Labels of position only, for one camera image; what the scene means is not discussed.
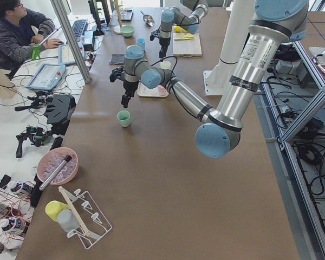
man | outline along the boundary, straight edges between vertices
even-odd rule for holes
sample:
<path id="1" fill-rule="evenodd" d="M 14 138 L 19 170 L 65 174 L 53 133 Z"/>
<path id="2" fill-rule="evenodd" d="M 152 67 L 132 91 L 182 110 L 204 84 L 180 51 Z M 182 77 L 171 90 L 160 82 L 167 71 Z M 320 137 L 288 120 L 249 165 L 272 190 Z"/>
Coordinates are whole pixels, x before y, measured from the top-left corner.
<path id="1" fill-rule="evenodd" d="M 35 35 L 31 26 L 38 28 Z M 20 0 L 0 0 L 0 68 L 12 71 L 31 58 L 33 46 L 54 30 L 54 23 L 45 15 L 29 10 Z M 43 43 L 41 50 L 57 48 L 62 41 L 53 38 Z"/>

bowl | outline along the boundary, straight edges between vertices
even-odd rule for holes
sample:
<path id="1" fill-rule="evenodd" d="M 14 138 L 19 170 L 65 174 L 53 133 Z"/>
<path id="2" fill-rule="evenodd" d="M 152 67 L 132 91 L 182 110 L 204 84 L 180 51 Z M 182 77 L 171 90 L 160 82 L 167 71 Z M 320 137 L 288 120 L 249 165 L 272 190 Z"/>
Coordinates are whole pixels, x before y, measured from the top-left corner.
<path id="1" fill-rule="evenodd" d="M 120 28 L 120 32 L 124 37 L 131 37 L 135 32 L 135 27 L 132 25 L 124 25 Z"/>
<path id="2" fill-rule="evenodd" d="M 55 148 L 46 153 L 37 165 L 37 177 L 44 182 L 66 155 L 72 157 L 60 173 L 51 181 L 51 185 L 62 185 L 71 181 L 77 174 L 79 162 L 74 150 L 68 147 Z"/>

glasses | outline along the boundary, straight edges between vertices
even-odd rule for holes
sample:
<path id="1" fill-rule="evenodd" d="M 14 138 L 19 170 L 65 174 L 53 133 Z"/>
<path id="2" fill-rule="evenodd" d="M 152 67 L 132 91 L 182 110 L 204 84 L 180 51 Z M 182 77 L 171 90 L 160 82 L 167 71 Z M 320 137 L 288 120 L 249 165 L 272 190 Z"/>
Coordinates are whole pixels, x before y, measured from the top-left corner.
<path id="1" fill-rule="evenodd" d="M 19 2 L 19 4 L 15 6 L 15 8 L 16 7 L 21 7 L 22 8 L 23 7 L 23 4 L 21 2 Z"/>

mint green cup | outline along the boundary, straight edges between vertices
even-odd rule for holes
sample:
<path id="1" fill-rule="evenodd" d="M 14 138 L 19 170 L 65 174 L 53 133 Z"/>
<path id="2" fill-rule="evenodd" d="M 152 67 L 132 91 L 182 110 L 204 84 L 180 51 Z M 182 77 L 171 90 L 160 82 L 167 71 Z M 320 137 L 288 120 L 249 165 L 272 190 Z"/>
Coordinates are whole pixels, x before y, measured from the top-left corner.
<path id="1" fill-rule="evenodd" d="M 122 127 L 128 127 L 131 124 L 129 111 L 122 110 L 117 114 L 117 119 Z"/>

white cup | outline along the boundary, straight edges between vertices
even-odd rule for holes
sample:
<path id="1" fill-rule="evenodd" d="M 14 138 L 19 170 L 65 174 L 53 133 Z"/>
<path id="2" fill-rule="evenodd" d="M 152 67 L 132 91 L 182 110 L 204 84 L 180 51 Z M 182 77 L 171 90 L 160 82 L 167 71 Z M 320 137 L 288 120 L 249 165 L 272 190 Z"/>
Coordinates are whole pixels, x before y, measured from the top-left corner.
<path id="1" fill-rule="evenodd" d="M 160 63 L 160 68 L 162 68 L 162 69 L 170 69 L 171 68 L 171 62 L 170 61 L 162 61 Z"/>

